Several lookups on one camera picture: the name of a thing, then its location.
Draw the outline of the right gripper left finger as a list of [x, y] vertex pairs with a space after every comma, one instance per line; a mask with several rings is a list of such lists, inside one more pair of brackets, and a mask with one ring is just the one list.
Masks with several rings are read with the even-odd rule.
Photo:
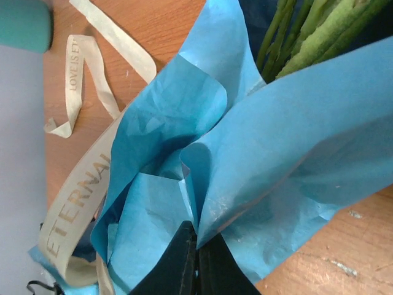
[[197, 235], [190, 221], [174, 234], [155, 267], [134, 287], [131, 294], [195, 294]]

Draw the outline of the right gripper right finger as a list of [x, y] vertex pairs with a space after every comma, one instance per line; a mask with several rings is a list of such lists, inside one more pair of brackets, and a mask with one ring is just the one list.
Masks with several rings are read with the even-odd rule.
[[237, 265], [221, 234], [199, 249], [199, 293], [260, 293]]

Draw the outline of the cream printed ribbon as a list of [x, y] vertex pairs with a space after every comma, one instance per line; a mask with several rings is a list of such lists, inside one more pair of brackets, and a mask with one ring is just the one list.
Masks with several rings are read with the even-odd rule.
[[103, 57], [94, 37], [69, 35], [65, 64], [68, 121], [56, 126], [50, 119], [45, 132], [62, 138], [72, 135], [82, 108], [85, 66], [89, 68], [99, 101], [114, 121], [79, 160], [52, 202], [39, 234], [39, 249], [68, 285], [85, 287], [97, 283], [100, 294], [114, 294], [101, 256], [97, 254], [95, 260], [89, 262], [74, 256], [73, 252], [106, 196], [111, 147], [124, 112], [119, 109], [107, 82]]

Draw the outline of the blue paper bouquet wrapper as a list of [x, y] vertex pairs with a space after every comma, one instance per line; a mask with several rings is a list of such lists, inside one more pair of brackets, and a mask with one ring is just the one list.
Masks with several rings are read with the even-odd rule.
[[[184, 221], [221, 234], [255, 286], [342, 208], [392, 182], [392, 2], [337, 57], [266, 83], [256, 66], [271, 1], [207, 1], [180, 51], [152, 57], [90, 1], [73, 1], [146, 81], [124, 110], [106, 196], [73, 255], [99, 254], [114, 294], [155, 267]], [[68, 285], [41, 253], [55, 294]]]

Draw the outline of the pink yellow flower bouquet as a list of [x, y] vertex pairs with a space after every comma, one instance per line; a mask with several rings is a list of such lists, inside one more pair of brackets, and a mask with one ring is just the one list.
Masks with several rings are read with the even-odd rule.
[[337, 57], [391, 4], [381, 1], [278, 1], [256, 66], [266, 83]]

